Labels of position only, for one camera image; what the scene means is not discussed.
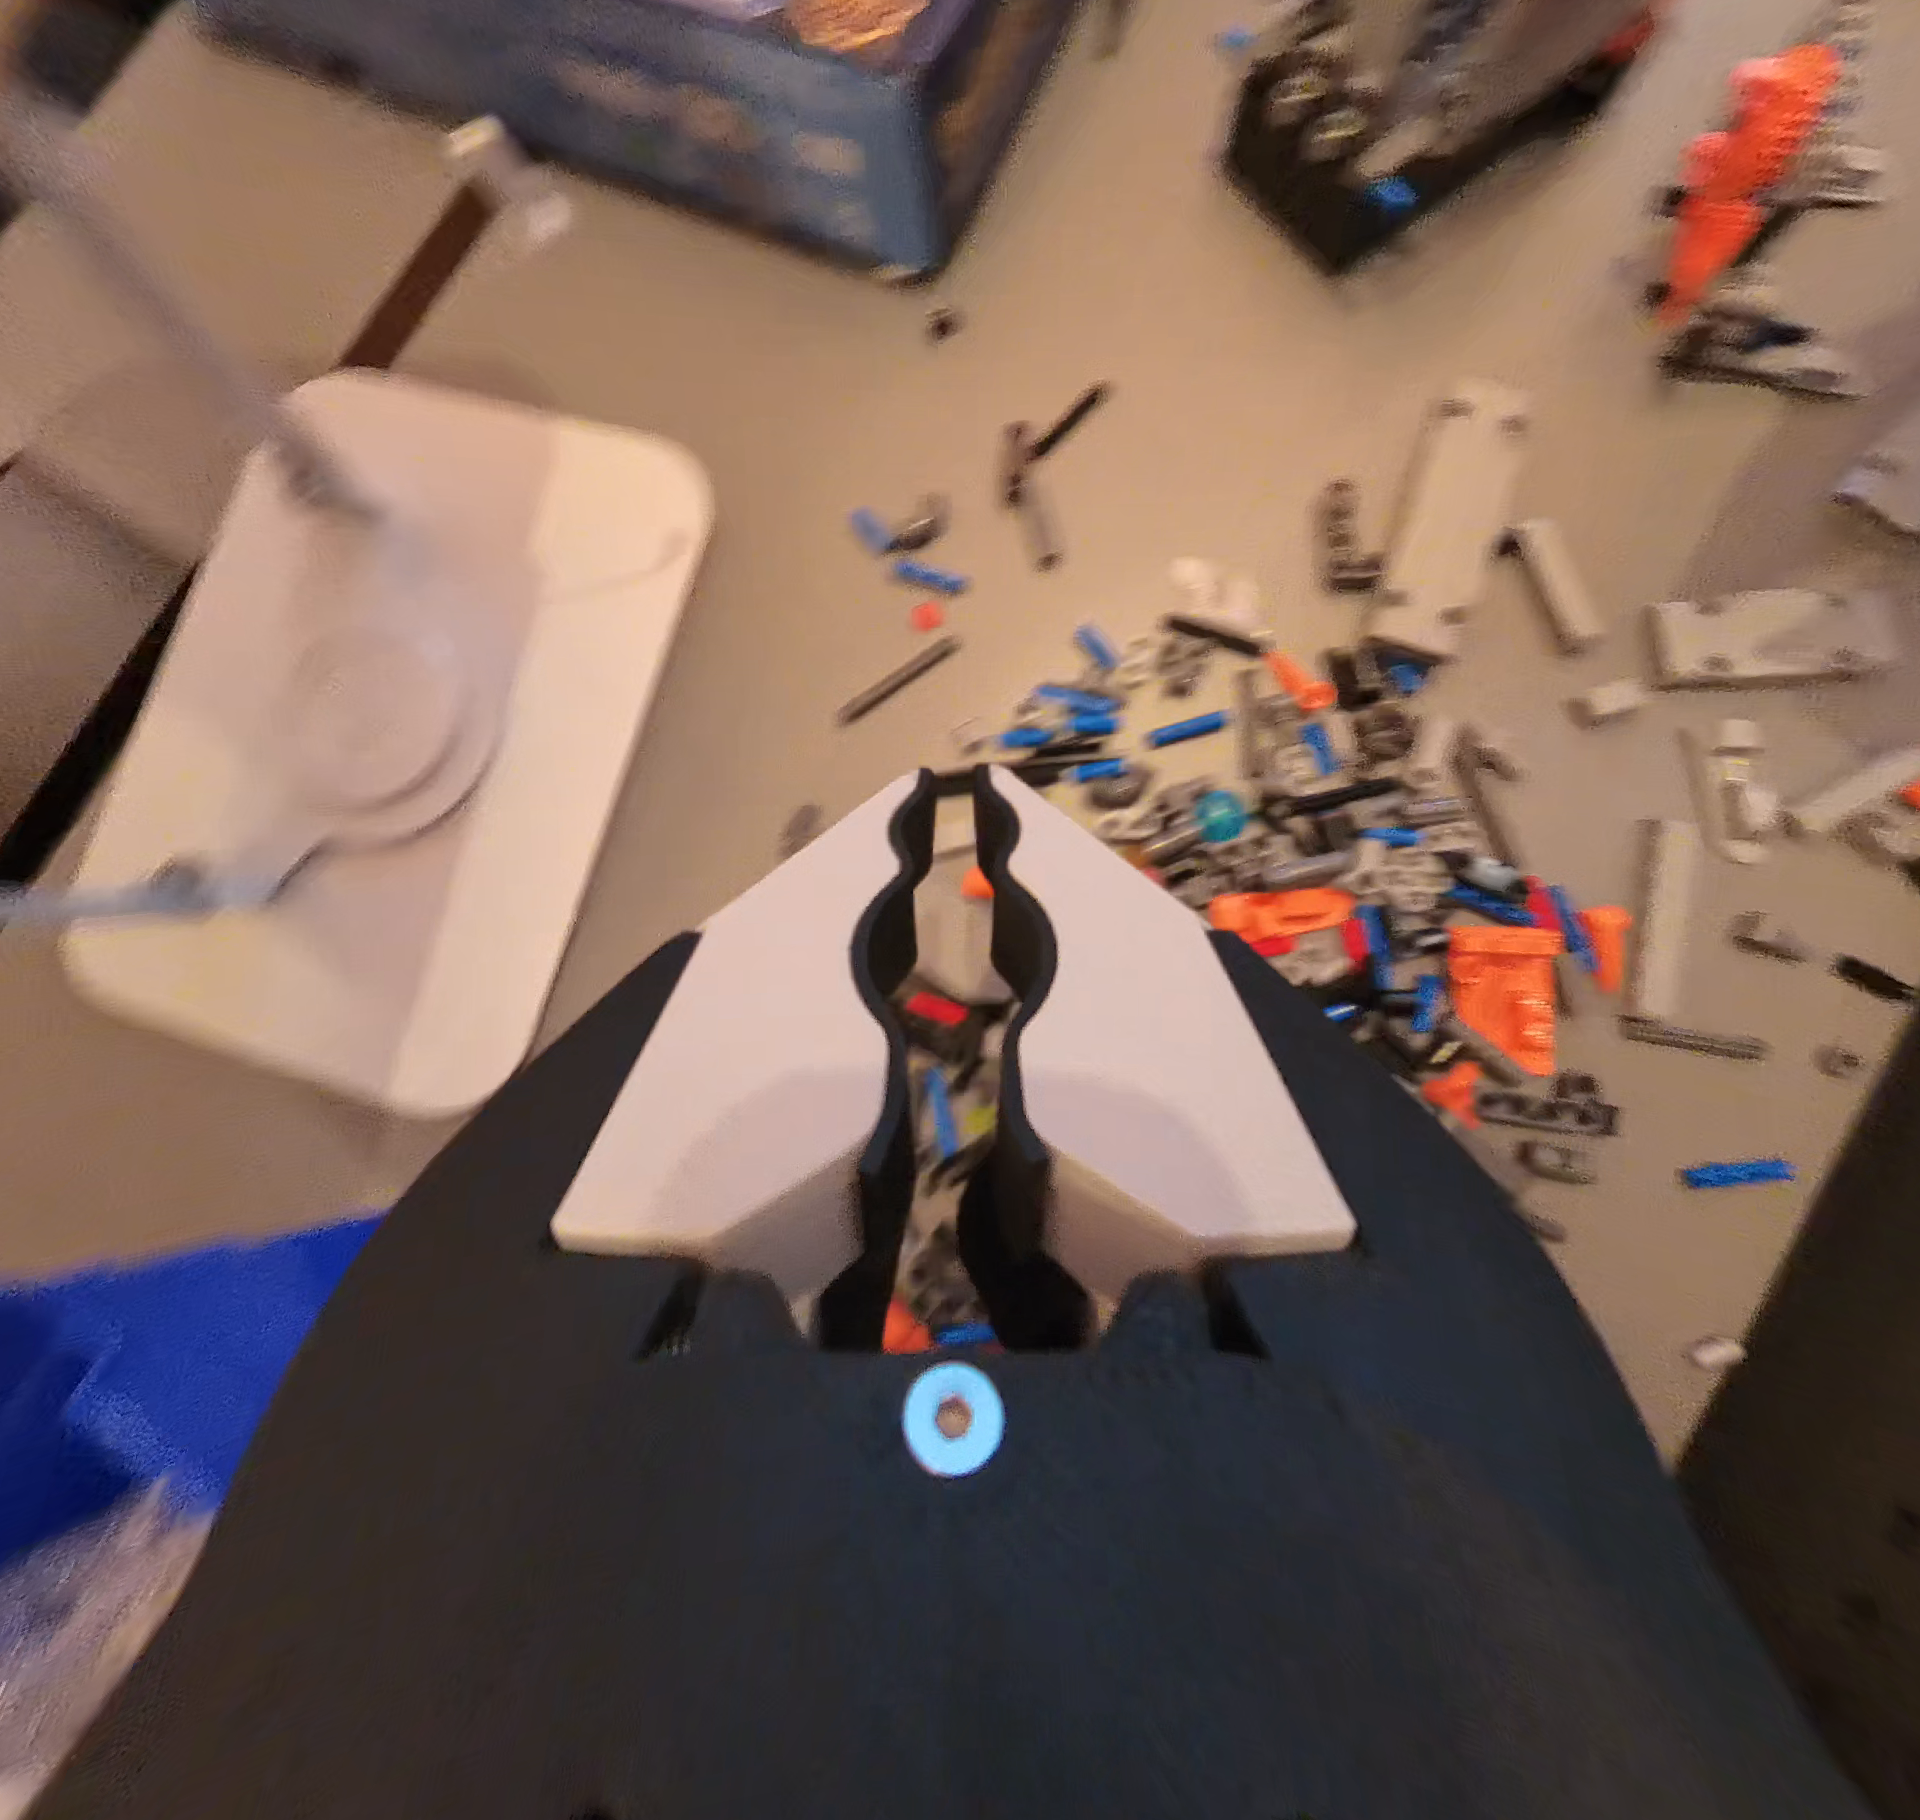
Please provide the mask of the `grey building kit robot assembly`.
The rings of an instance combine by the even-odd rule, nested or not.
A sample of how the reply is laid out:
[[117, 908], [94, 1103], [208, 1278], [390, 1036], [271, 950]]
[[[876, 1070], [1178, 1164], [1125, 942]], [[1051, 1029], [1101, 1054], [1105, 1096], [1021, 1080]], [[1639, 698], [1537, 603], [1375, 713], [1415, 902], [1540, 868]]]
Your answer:
[[1227, 180], [1354, 270], [1528, 140], [1603, 116], [1664, 0], [1268, 0]]

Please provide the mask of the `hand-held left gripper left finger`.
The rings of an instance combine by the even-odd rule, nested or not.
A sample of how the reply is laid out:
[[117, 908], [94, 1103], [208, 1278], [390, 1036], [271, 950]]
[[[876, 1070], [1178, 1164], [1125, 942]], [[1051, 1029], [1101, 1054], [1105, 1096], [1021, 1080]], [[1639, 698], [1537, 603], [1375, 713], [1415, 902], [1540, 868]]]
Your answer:
[[908, 774], [724, 902], [550, 1234], [765, 1273], [818, 1346], [886, 1346], [919, 1191], [912, 1041], [939, 774]]

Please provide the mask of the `wide light grey panel piece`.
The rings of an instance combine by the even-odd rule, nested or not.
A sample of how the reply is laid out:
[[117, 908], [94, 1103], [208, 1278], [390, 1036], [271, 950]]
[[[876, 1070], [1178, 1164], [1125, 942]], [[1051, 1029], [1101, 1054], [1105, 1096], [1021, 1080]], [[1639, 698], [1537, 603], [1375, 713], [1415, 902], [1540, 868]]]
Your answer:
[[1428, 405], [1363, 628], [1375, 650], [1415, 663], [1457, 655], [1489, 554], [1511, 535], [1525, 449], [1528, 399], [1511, 386], [1449, 386]]

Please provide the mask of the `black perforated mat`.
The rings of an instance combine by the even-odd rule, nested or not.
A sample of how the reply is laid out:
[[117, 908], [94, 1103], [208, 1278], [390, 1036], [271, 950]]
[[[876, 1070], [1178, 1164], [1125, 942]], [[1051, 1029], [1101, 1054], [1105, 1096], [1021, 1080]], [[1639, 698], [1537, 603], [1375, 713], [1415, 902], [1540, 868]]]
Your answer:
[[1895, 1047], [1680, 1492], [1830, 1755], [1920, 1812], [1920, 1041]]

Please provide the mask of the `pile of small building pieces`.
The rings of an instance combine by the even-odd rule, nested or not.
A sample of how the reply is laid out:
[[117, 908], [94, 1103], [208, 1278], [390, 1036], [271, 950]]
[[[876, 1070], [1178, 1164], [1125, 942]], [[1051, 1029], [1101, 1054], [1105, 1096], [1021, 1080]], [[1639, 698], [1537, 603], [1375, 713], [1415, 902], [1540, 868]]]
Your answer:
[[[1654, 698], [1767, 698], [1824, 685], [1884, 685], [1901, 672], [1886, 583], [1750, 583], [1647, 603], [1647, 685], [1566, 698], [1577, 726], [1636, 724]], [[1636, 902], [1579, 902], [1528, 868], [1497, 817], [1489, 788], [1525, 788], [1525, 759], [1482, 724], [1430, 713], [1428, 687], [1445, 650], [1375, 628], [1304, 673], [1264, 655], [1240, 612], [1169, 612], [1159, 644], [1116, 650], [1079, 628], [1090, 672], [1040, 685], [1010, 726], [961, 726], [972, 766], [1002, 759], [1033, 790], [1079, 788], [1095, 841], [1150, 889], [1285, 967], [1318, 1008], [1363, 1041], [1445, 1129], [1525, 1129], [1497, 1172], [1519, 1214], [1528, 1181], [1589, 1181], [1592, 1164], [1560, 1135], [1618, 1135], [1618, 1103], [1589, 1068], [1560, 1059], [1566, 986], [1615, 1000], [1618, 1041], [1767, 1068], [1789, 1029], [1789, 995], [1750, 995], [1743, 1029], [1683, 1029], [1683, 963], [1706, 950], [1690, 908], [1701, 860], [1767, 865], [1773, 844], [1865, 841], [1916, 879], [1916, 747], [1873, 756], [1830, 790], [1779, 803], [1767, 788], [1767, 726], [1675, 726], [1690, 813], [1636, 833]], [[1187, 702], [1205, 663], [1240, 663], [1227, 706], [1125, 734], [1125, 698], [1159, 672]], [[1240, 734], [1240, 779], [1168, 779], [1150, 759], [1187, 742]], [[1002, 1036], [1016, 995], [990, 975], [927, 953], [908, 975], [900, 1029], [912, 1047], [908, 1142], [912, 1210], [876, 1302], [886, 1353], [1002, 1346], [985, 1302], [990, 1257], [961, 1257], [961, 1191], [999, 1148]]]

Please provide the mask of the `blue robot kit box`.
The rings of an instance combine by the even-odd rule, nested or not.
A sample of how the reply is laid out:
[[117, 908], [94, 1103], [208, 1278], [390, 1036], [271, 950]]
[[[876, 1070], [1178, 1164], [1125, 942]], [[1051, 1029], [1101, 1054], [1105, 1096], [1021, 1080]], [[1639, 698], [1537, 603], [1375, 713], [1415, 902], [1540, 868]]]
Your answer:
[[932, 277], [1079, 0], [194, 0], [217, 30], [527, 157]]

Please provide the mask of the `white booklet stand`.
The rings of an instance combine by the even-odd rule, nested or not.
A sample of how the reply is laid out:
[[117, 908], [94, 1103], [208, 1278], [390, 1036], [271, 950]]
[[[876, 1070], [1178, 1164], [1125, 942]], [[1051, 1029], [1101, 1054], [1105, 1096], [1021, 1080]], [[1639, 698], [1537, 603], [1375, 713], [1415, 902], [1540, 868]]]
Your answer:
[[715, 494], [666, 437], [390, 369], [269, 386], [6, 100], [6, 180], [246, 426], [75, 884], [84, 1000], [398, 1116], [536, 1047]]

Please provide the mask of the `orange and grey wing assembly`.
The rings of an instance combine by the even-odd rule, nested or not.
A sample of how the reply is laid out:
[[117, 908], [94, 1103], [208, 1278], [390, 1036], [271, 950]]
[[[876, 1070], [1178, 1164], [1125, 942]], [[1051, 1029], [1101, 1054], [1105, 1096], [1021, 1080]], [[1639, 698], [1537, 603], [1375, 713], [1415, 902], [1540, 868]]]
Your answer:
[[1701, 128], [1664, 180], [1647, 321], [1664, 386], [1750, 386], [1779, 399], [1866, 391], [1865, 365], [1796, 321], [1773, 254], [1812, 217], [1884, 207], [1886, 149], [1865, 137], [1866, 18], [1833, 18], [1784, 50], [1743, 57], [1718, 128]]

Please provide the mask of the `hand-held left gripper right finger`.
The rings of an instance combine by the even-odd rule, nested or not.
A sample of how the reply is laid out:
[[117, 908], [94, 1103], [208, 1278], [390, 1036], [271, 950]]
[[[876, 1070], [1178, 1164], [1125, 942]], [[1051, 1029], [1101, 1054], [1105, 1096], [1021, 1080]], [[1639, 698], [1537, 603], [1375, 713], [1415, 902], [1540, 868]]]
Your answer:
[[1002, 1346], [1090, 1346], [1144, 1273], [1354, 1249], [1240, 950], [1010, 766], [972, 774], [1010, 984], [972, 1284]]

